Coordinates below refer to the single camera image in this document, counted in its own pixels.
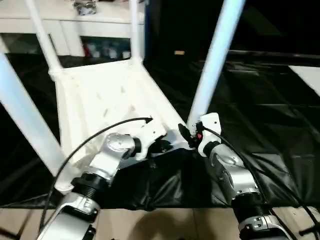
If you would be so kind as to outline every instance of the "black plastic sheet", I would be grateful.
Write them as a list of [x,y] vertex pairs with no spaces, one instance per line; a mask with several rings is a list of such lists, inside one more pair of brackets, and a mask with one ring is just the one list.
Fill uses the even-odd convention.
[[[44,58],[10,55],[9,59],[59,139],[55,87]],[[65,67],[99,62],[81,57],[60,60]],[[187,120],[202,64],[145,65],[177,112]],[[222,135],[252,164],[276,174],[307,205],[320,205],[320,98],[289,67],[227,62],[209,112],[219,113]],[[42,208],[53,178],[3,108],[1,117],[8,141],[1,158],[0,204]],[[297,205],[290,194],[268,177],[255,175],[267,204]],[[103,208],[227,207],[209,161],[185,149],[120,170],[109,193]],[[51,206],[60,197],[56,192]]]

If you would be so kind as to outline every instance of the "beige floor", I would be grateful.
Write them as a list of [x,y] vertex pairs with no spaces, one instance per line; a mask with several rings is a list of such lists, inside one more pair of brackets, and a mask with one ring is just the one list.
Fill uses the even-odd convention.
[[[300,208],[277,208],[276,213],[297,233],[312,225]],[[34,240],[41,210],[0,209],[0,228]],[[165,208],[152,212],[125,209],[102,210],[94,223],[97,240],[238,240],[238,225],[232,209]],[[299,237],[313,240],[312,235]]]

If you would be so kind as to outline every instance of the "shelf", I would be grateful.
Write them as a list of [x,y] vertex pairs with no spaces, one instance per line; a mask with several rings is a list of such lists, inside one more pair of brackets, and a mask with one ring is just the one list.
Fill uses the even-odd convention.
[[[79,16],[72,7],[70,0],[35,0],[43,20],[84,21],[102,23],[130,23],[129,2],[100,1],[98,12],[93,15]],[[29,12],[24,0],[1,0],[0,19],[29,19]],[[144,3],[139,4],[139,23],[144,23]]]

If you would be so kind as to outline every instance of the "white metal tube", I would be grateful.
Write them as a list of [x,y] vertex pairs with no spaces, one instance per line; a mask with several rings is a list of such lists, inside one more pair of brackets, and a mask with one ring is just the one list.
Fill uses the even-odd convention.
[[[3,53],[0,53],[0,102],[52,175],[55,176],[65,156]],[[56,188],[61,192],[71,189],[70,182],[75,173],[75,169],[67,165],[55,185]]]
[[200,116],[208,111],[246,0],[224,0],[200,81],[195,93],[187,126],[191,133]]
[[49,71],[61,69],[62,67],[59,62],[58,56],[48,36],[48,33],[44,28],[34,0],[25,0],[25,4],[29,10],[31,20],[36,30],[36,36],[40,43],[45,60],[49,66]]
[[131,58],[140,60],[138,0],[129,0],[131,13]]

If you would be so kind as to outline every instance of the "white table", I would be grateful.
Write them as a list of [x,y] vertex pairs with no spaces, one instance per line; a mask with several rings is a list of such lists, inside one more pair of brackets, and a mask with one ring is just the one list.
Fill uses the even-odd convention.
[[[58,55],[84,56],[80,36],[129,38],[130,11],[128,1],[98,2],[98,13],[79,16],[70,0],[36,0],[44,27],[50,34]],[[141,55],[144,55],[144,10],[139,5]],[[35,34],[24,0],[0,1],[0,33]],[[0,51],[8,48],[0,38]]]

